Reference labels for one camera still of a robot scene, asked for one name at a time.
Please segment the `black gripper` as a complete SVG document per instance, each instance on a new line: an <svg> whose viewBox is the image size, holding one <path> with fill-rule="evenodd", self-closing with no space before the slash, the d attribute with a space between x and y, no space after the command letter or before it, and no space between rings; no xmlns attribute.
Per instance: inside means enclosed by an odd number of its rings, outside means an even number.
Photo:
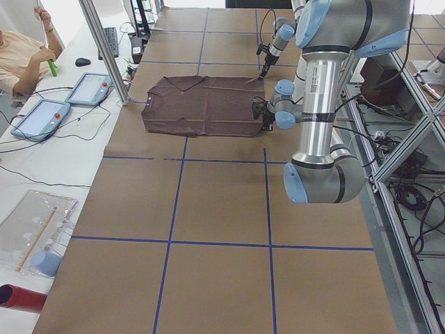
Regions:
<svg viewBox="0 0 445 334"><path fill-rule="evenodd" d="M264 109L262 112L262 128L263 132L273 131L273 123L275 122L275 114L271 113L268 109Z"/></svg>
<svg viewBox="0 0 445 334"><path fill-rule="evenodd" d="M269 71L270 67L271 67L272 65L275 65L275 64L276 64L276 62L279 60L279 57L278 57L278 56L275 56L275 55L273 55L273 54L266 54L266 57L265 57L264 60L265 60L265 64L264 64L264 66L262 67L261 72L260 72L260 74L259 74L259 80L260 80L260 81L262 81L262 80L266 77L266 75L268 74L268 71Z"/></svg>

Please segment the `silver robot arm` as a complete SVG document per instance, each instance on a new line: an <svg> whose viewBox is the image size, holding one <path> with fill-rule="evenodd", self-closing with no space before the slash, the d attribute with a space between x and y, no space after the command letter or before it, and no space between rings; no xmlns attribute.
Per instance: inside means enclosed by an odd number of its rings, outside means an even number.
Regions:
<svg viewBox="0 0 445 334"><path fill-rule="evenodd" d="M294 18L276 22L266 52L272 65L289 41L301 49L305 80L277 82L266 114L278 127L298 126L300 138L284 166L284 187L295 203L352 200L364 183L361 162L334 130L341 66L348 56L368 58L407 43L409 1L294 1Z"/></svg>
<svg viewBox="0 0 445 334"><path fill-rule="evenodd" d="M262 39L260 39L257 55L259 56L262 52L265 53L264 65L258 77L260 81L265 78L270 67L278 62L289 41L296 35L299 16L306 1L291 1L291 4L293 8L293 19L285 19L284 17L276 17L276 15L274 15L272 43L265 45Z"/></svg>

